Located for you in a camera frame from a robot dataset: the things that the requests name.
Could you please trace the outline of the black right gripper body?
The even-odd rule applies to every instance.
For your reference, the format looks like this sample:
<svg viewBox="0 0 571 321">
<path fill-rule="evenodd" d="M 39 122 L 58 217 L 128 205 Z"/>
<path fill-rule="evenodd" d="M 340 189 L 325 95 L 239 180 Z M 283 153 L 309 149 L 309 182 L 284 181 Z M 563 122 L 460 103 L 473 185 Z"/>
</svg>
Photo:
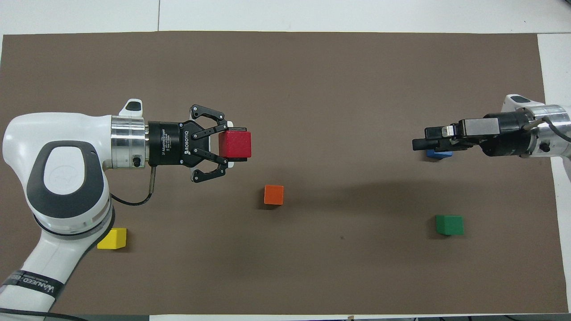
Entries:
<svg viewBox="0 0 571 321">
<path fill-rule="evenodd" d="M 526 111 L 496 112 L 479 119 L 461 120 L 461 138 L 477 144 L 487 156 L 526 154 L 530 132 L 523 129 L 532 116 Z"/>
</svg>

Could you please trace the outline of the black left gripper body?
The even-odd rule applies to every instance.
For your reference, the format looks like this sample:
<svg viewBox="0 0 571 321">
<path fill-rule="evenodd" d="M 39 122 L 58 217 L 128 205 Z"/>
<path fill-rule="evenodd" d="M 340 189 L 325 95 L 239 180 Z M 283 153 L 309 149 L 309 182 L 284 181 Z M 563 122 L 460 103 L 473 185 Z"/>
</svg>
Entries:
<svg viewBox="0 0 571 321">
<path fill-rule="evenodd" d="M 193 120 L 184 123 L 150 121 L 148 129 L 148 163 L 150 166 L 195 167 L 203 159 L 193 155 L 192 151 L 194 149 L 210 151 L 210 138 L 193 140 L 194 133 L 204 130 Z"/>
</svg>

